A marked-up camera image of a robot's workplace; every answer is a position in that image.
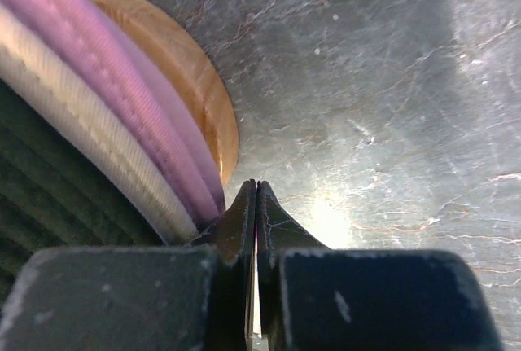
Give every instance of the beige cloth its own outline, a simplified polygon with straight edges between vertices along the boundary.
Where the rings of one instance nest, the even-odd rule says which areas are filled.
[[[194,222],[137,140],[48,46],[0,5],[0,77],[87,156],[166,243]]]

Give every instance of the wooden plate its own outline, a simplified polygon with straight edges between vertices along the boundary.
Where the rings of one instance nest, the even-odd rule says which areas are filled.
[[[197,42],[147,0],[91,0],[143,50],[179,93],[226,184],[239,155],[230,96]]]

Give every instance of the pink towel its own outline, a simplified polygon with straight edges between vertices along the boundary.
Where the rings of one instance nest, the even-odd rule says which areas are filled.
[[[2,0],[87,82],[156,163],[196,222],[225,209],[217,167],[177,92],[89,0]]]

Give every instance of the marble surface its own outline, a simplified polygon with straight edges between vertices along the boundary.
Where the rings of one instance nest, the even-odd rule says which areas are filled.
[[[441,248],[521,349],[520,0],[151,0],[205,49],[248,178],[333,248]]]

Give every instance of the dark green towel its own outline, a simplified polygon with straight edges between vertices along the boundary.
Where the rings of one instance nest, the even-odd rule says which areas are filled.
[[[0,305],[38,249],[135,244],[161,240],[90,161],[0,80]]]

